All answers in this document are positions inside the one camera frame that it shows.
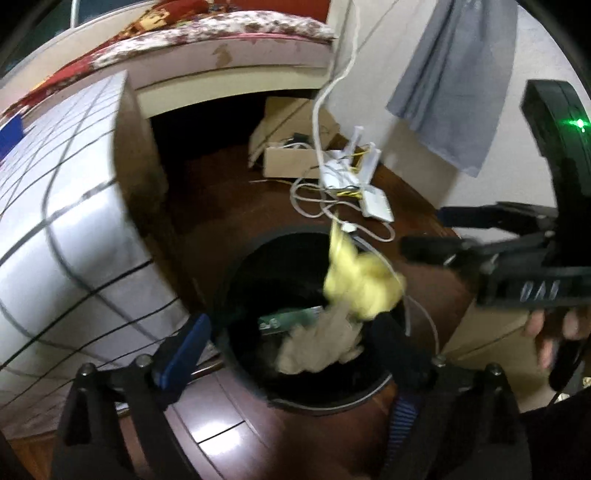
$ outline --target black device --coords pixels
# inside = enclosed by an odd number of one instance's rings
[[[547,309],[561,322],[568,307],[591,304],[591,124],[572,85],[558,80],[529,80],[521,110],[548,161],[557,208],[444,207],[438,217],[445,226],[499,228],[519,237],[481,244],[408,236],[401,252],[457,270],[477,286],[478,305]],[[554,390],[566,386],[585,345],[562,343],[550,375]]]

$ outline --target screw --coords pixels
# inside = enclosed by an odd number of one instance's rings
[[[135,364],[140,368],[145,368],[152,364],[152,357],[144,353],[135,359]]]
[[[433,363],[433,365],[435,365],[437,368],[441,368],[441,367],[445,367],[445,357],[443,355],[437,355],[434,356],[431,359],[431,362]]]
[[[503,369],[499,364],[490,364],[486,367],[486,369],[496,377],[503,374]]]
[[[92,372],[94,372],[96,370],[96,367],[94,364],[84,364],[80,367],[80,369],[78,370],[78,372],[80,373],[80,375],[82,375],[83,377],[87,377],[88,375],[90,375]]]

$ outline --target dark wooden floor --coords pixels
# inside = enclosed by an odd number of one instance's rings
[[[168,208],[183,240],[187,266],[208,303],[226,268],[255,238],[286,226],[327,222],[295,212],[288,185],[249,183],[260,178],[260,173],[246,168],[244,145],[173,168]],[[433,208],[394,173],[380,166],[374,183],[388,195],[399,238],[408,233],[450,234],[437,222]],[[378,222],[357,212],[343,208],[339,215],[386,234]],[[443,345],[458,325],[470,295],[449,273],[406,264],[397,242],[372,243],[407,277],[408,292],[430,312]],[[413,321],[413,341],[433,349],[431,329],[420,315]],[[382,462],[387,414],[395,392],[391,384],[353,410],[308,417],[267,407],[223,369],[190,385],[167,416],[205,480],[371,478]],[[134,463],[149,478],[132,426],[126,428]],[[37,479],[47,477],[47,466],[37,466],[37,470]]]

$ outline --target black trash can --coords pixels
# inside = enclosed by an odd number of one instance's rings
[[[261,335],[258,318],[284,308],[325,306],[324,278],[329,267],[329,232],[287,232],[260,242],[229,274],[213,314],[214,340],[246,386],[277,407],[330,414],[369,399],[390,379],[362,330],[363,353],[346,364],[318,373],[285,375],[275,371],[281,336]],[[391,312],[404,324],[402,302]]]

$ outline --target gray cloth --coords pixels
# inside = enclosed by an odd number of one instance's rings
[[[471,177],[495,136],[516,34],[515,0],[439,0],[387,105],[429,150]]]

